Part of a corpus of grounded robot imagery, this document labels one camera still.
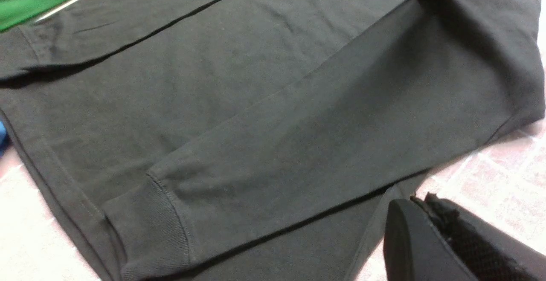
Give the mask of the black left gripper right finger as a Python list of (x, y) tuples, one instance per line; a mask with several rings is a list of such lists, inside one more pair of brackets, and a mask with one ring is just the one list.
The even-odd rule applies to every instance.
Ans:
[(448, 199), (411, 201), (429, 217), (455, 256), (479, 281), (543, 281), (545, 256)]

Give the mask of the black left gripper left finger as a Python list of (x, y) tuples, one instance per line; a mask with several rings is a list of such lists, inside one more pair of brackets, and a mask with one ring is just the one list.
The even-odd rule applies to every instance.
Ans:
[(389, 281), (476, 281), (428, 215), (410, 200), (392, 200), (383, 255)]

